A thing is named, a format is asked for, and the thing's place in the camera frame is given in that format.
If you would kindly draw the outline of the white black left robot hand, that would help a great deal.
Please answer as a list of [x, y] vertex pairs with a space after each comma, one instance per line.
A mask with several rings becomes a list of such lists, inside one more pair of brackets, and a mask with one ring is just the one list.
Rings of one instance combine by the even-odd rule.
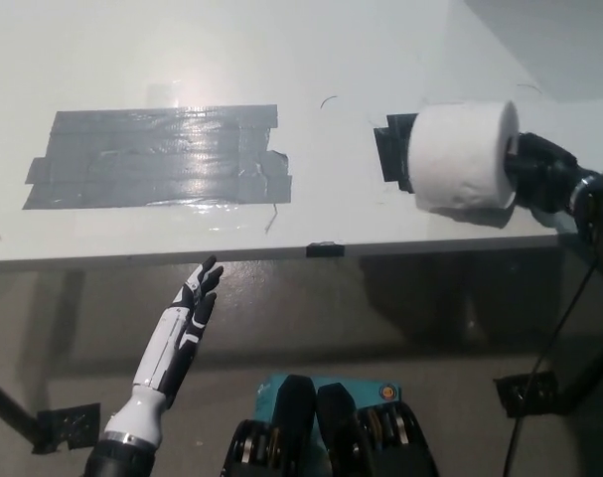
[[198, 352], [212, 316], [224, 268], [208, 257], [186, 279], [162, 313], [133, 384], [162, 394], [171, 406]]

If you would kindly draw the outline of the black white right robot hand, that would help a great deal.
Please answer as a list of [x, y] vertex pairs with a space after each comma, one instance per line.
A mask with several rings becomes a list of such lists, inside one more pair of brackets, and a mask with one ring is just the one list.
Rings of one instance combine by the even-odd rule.
[[554, 226], [558, 214], [571, 216], [579, 191], [597, 176], [580, 167], [573, 154], [531, 132], [519, 134], [517, 151], [507, 154], [504, 170], [516, 204], [546, 227]]

